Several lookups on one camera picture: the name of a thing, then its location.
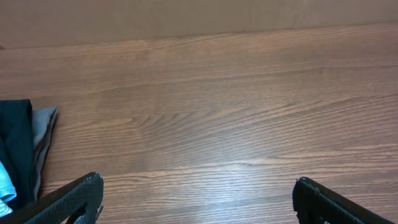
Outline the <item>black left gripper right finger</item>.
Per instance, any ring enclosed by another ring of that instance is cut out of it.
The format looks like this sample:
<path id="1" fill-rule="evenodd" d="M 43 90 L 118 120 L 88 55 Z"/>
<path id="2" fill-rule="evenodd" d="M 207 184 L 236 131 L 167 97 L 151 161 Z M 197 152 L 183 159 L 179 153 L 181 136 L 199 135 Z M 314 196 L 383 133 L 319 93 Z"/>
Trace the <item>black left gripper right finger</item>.
<path id="1" fill-rule="evenodd" d="M 394 224 L 308 177 L 297 179 L 292 203 L 300 224 Z"/>

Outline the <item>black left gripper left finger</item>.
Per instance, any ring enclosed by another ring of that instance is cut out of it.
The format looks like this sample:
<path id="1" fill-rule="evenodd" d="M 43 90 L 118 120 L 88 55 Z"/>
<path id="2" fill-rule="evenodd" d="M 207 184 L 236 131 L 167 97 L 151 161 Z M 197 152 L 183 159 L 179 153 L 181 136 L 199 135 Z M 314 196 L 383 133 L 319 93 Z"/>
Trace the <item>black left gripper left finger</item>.
<path id="1" fill-rule="evenodd" d="M 1 223 L 96 223 L 102 211 L 104 181 L 90 172 L 1 218 Z"/>

